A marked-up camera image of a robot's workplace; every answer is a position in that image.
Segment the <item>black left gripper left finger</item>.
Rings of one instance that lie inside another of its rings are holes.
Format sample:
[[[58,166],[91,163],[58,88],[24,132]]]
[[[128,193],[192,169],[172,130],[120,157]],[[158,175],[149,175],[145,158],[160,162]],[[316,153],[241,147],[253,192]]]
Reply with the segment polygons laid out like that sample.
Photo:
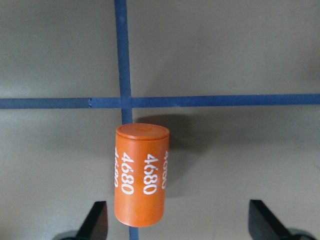
[[[78,230],[76,240],[106,240],[108,208],[106,201],[96,201]]]

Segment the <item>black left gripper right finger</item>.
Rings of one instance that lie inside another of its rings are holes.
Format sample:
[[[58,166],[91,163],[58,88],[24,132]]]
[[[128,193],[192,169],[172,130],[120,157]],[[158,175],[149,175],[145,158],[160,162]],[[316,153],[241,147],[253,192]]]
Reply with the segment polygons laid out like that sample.
[[[258,199],[249,201],[248,231],[253,240],[288,240],[292,237],[264,202]]]

